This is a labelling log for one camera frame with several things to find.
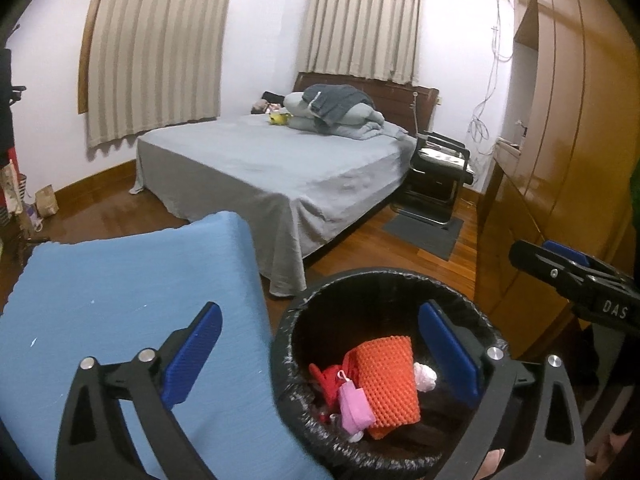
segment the trash can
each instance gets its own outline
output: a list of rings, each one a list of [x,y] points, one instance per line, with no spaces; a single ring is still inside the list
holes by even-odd
[[[435,300],[451,322],[468,328],[485,347],[508,346],[487,317],[463,294],[417,272],[386,267],[336,274],[301,292],[284,313],[271,347],[274,400],[281,419],[336,478],[406,479],[425,476],[444,449],[455,446],[473,411],[438,378],[418,393],[420,422],[382,440],[350,443],[321,422],[322,396],[309,364],[341,363],[359,344],[391,335],[411,338],[414,361],[438,371],[418,330],[418,309]]]

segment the curtain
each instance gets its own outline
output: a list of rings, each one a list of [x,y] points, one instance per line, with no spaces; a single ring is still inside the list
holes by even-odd
[[[311,0],[298,68],[410,82],[419,15],[420,0]]]
[[[228,1],[100,1],[89,54],[89,147],[219,114]]]

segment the blue gripper pad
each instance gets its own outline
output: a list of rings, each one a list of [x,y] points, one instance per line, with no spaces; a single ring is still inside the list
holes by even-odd
[[[591,267],[589,264],[589,259],[584,253],[573,250],[571,247],[567,247],[566,245],[559,244],[553,240],[546,240],[542,242],[542,248],[547,251],[551,251],[552,253],[556,253],[563,258],[567,258],[572,262],[577,263],[583,267]]]
[[[418,311],[418,328],[453,396],[475,408],[481,397],[481,370],[450,328],[450,320],[442,319],[445,315],[428,301]]]
[[[221,332],[222,311],[211,303],[164,371],[161,398],[168,410],[187,399]]]

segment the paper bag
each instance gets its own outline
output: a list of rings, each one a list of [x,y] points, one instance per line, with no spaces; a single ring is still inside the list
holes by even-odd
[[[49,185],[36,191],[36,208],[43,218],[55,215],[58,212],[58,201],[53,192],[53,186]]]

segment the metal screw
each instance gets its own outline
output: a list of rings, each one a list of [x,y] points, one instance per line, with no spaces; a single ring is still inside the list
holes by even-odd
[[[547,362],[552,365],[553,368],[559,368],[562,366],[562,359],[557,355],[550,355],[546,358]]]
[[[149,361],[153,361],[154,357],[156,357],[156,351],[152,348],[145,348],[141,350],[138,354],[138,359],[143,363],[148,363]]]
[[[80,361],[80,367],[82,370],[90,370],[95,365],[95,359],[93,357],[85,357]]]
[[[504,352],[496,346],[487,349],[486,354],[489,356],[489,359],[493,359],[494,361],[499,361],[504,357]]]

